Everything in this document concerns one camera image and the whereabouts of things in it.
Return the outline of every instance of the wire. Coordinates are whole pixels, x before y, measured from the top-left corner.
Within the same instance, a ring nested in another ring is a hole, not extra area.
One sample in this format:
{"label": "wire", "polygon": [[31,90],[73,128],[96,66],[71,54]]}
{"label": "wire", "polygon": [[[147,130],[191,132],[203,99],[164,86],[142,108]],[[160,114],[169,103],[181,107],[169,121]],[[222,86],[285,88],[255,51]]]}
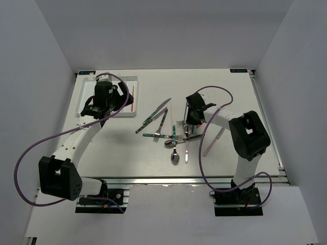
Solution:
{"label": "wire", "polygon": [[216,189],[212,185],[210,185],[210,183],[208,182],[208,180],[207,180],[207,178],[206,178],[206,176],[204,174],[203,167],[202,167],[201,155],[202,155],[202,145],[203,145],[203,140],[204,140],[204,137],[205,137],[205,132],[207,131],[210,123],[215,118],[215,116],[221,111],[221,109],[223,109],[224,107],[230,105],[234,101],[234,98],[233,98],[233,95],[231,94],[231,92],[229,92],[227,89],[225,89],[223,87],[219,87],[219,86],[214,86],[214,85],[212,85],[212,86],[205,86],[203,88],[198,89],[196,92],[199,92],[199,91],[201,91],[201,90],[203,90],[205,88],[218,88],[218,89],[222,89],[222,90],[226,91],[229,94],[229,96],[230,96],[230,102],[228,102],[228,103],[222,105],[221,107],[219,107],[214,112],[214,114],[212,115],[212,117],[209,119],[209,121],[207,122],[207,124],[204,127],[204,130],[203,130],[203,133],[202,133],[202,137],[201,137],[201,140],[200,140],[200,146],[199,146],[199,167],[200,167],[200,171],[201,171],[201,175],[203,177],[203,180],[205,181],[205,183],[207,184],[207,186],[211,188],[211,190],[213,190],[215,192],[226,193],[226,192],[231,192],[231,191],[234,191],[234,190],[240,188],[241,186],[245,185],[246,183],[248,183],[249,181],[253,180],[254,178],[256,178],[256,177],[258,177],[260,175],[266,175],[269,178],[269,181],[270,181],[270,189],[269,189],[268,195],[266,196],[266,198],[260,204],[254,206],[253,208],[260,207],[261,205],[263,205],[268,200],[268,198],[270,197],[270,194],[271,194],[271,190],[272,190],[272,179],[271,179],[270,175],[267,174],[266,172],[260,172],[260,173],[256,174],[254,177],[247,179],[243,183],[241,183],[241,184],[239,184],[239,185],[237,185],[237,186],[235,186],[233,188],[223,189],[223,190],[222,189]]}
{"label": "wire", "polygon": [[81,130],[81,128],[87,128],[89,126],[92,126],[94,124],[97,124],[97,123],[100,123],[102,121],[107,121],[109,118],[113,117],[113,116],[116,116],[127,104],[128,102],[128,99],[129,99],[129,90],[128,90],[128,87],[126,85],[126,83],[121,79],[119,78],[118,76],[114,75],[114,74],[111,74],[109,72],[105,72],[105,73],[101,73],[99,75],[96,76],[96,78],[98,78],[99,76],[102,76],[102,75],[109,75],[109,76],[112,76],[112,77],[115,77],[117,78],[118,80],[120,80],[126,90],[127,90],[127,96],[126,96],[126,100],[124,102],[124,104],[121,106],[121,108],[116,111],[114,114],[112,115],[109,115],[103,119],[99,119],[99,120],[96,120],[96,121],[93,121],[93,122],[90,122],[88,124],[85,124],[83,125],[82,127],[76,127],[76,128],[73,128],[73,129],[70,129],[70,130],[67,130],[67,131],[64,131],[64,132],[61,132],[61,133],[58,133],[58,134],[54,134],[52,136],[49,136],[47,138],[44,138],[42,140],[39,140],[38,142],[35,142],[34,144],[32,144],[31,146],[29,146],[22,154],[21,156],[19,157],[19,159],[17,160],[16,162],[16,165],[15,165],[15,170],[14,170],[14,183],[15,183],[15,187],[16,187],[16,190],[18,192],[18,194],[20,195],[20,197],[28,204],[34,206],[34,207],[46,207],[46,206],[50,206],[50,205],[54,205],[54,204],[57,204],[57,203],[61,203],[62,201],[64,201],[65,199],[60,199],[58,201],[55,201],[55,202],[52,202],[52,203],[45,203],[45,204],[39,204],[39,203],[34,203],[30,200],[27,199],[27,197],[23,194],[23,192],[21,191],[20,187],[19,187],[19,184],[18,184],[18,179],[17,179],[17,173],[18,173],[18,168],[19,168],[19,165],[20,165],[20,162],[22,161],[23,157],[27,154],[27,152],[29,152],[32,148],[34,148],[35,146],[45,142],[45,141],[48,141],[50,139],[53,139],[53,138],[56,138],[56,137],[59,137],[61,135],[64,135],[64,134],[69,134],[69,133],[72,133],[72,132],[75,132],[75,131],[78,131],[78,130]]}
{"label": "wire", "polygon": [[113,199],[110,199],[110,198],[94,198],[94,197],[90,197],[90,196],[86,196],[86,198],[92,199],[92,200],[107,200],[107,201],[110,201],[110,202],[112,202],[113,204],[115,204],[118,207],[120,212],[124,213],[123,209]]}

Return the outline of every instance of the metal frame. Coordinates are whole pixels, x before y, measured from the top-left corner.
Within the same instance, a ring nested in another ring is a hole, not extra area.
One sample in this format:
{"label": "metal frame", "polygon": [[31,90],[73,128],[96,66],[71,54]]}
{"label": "metal frame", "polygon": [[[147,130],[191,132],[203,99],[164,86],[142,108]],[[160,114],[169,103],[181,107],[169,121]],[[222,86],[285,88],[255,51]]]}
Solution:
{"label": "metal frame", "polygon": [[[279,176],[272,176],[273,186],[289,186],[290,183],[286,176],[285,170],[283,167],[279,168]],[[232,177],[208,177],[208,181],[215,188],[228,188],[230,187],[230,182]],[[124,199],[123,205],[121,207],[127,207],[129,202],[129,192],[130,188],[133,185],[177,185],[177,184],[189,184],[192,186],[205,186],[202,177],[198,178],[104,178],[103,180],[107,181],[108,188],[121,188],[124,189]],[[255,179],[256,186],[269,186],[268,177],[258,177]],[[77,204],[76,207],[84,207],[83,205]],[[88,205],[88,207],[101,207],[101,205]]]}
{"label": "metal frame", "polygon": [[281,156],[279,154],[279,151],[278,151],[278,148],[277,148],[277,145],[276,145],[275,138],[274,138],[274,136],[272,134],[272,131],[271,131],[270,123],[267,120],[266,113],[265,113],[265,110],[264,110],[264,108],[262,106],[258,90],[257,90],[257,88],[255,86],[255,75],[254,75],[254,73],[252,71],[249,71],[249,76],[250,76],[250,79],[251,79],[251,82],[252,82],[253,91],[254,91],[256,100],[258,101],[258,105],[259,105],[263,120],[265,122],[265,125],[267,126],[267,132],[268,132],[268,134],[270,136],[270,139],[271,139],[271,142],[272,142],[271,146],[272,146],[272,148],[273,148],[273,150],[274,150],[274,152],[276,154],[277,160],[278,160],[278,166],[279,167],[284,167],[284,165],[282,163]]}

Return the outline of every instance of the white enclosure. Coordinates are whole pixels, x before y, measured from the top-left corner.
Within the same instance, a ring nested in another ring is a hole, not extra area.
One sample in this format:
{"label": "white enclosure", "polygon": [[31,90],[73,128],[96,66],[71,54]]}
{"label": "white enclosure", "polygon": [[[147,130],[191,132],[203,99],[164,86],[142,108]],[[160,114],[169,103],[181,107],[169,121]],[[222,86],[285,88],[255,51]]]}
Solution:
{"label": "white enclosure", "polygon": [[[326,43],[323,0],[4,0],[1,242],[21,244],[25,236],[32,209],[16,193],[14,164],[30,144],[62,130],[74,72],[237,67],[256,69],[289,180],[301,191],[319,243],[327,244]],[[38,146],[22,162],[19,183],[31,200],[39,185],[37,163],[55,145]],[[298,191],[295,196],[301,202]]]}

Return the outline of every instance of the green handle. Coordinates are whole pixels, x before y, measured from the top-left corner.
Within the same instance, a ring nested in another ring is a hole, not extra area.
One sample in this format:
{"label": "green handle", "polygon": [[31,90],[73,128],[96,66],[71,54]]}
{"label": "green handle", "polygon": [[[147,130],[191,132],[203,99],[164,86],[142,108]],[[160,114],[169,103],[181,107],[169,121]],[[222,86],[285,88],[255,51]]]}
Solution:
{"label": "green handle", "polygon": [[144,129],[151,122],[152,122],[152,119],[150,119],[149,121],[146,121],[146,123],[144,125],[142,125],[142,127],[140,127],[138,130],[135,131],[135,134],[138,134],[142,129]]}
{"label": "green handle", "polygon": [[173,126],[173,141],[174,141],[174,145],[176,145],[176,127],[175,127],[175,125]]}
{"label": "green handle", "polygon": [[155,110],[147,119],[145,119],[145,121],[143,122],[143,125],[145,125],[147,123],[147,121],[149,121],[151,118],[154,117],[155,114],[157,114],[157,110]]}
{"label": "green handle", "polygon": [[[143,134],[144,137],[155,137],[155,134]],[[164,139],[171,139],[171,135],[165,135],[165,134],[160,134],[159,138],[164,138]]]}

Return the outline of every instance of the white tray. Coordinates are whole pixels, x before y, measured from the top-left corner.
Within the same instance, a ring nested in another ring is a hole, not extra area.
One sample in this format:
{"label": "white tray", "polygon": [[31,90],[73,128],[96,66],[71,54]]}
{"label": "white tray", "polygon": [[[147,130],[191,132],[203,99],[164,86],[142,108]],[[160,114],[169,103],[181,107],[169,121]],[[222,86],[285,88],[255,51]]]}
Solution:
{"label": "white tray", "polygon": [[[137,109],[137,94],[138,94],[138,79],[137,76],[127,76],[120,77],[124,82],[127,83],[129,93],[134,97],[134,102],[132,105],[126,106],[116,115],[116,117],[134,117],[136,116]],[[117,85],[118,79],[112,78],[112,83]],[[78,98],[78,103],[76,107],[76,115],[80,116],[81,112],[84,108],[85,102],[88,98],[94,95],[94,87],[96,85],[96,81],[90,80],[89,78],[84,78],[82,89]]]}

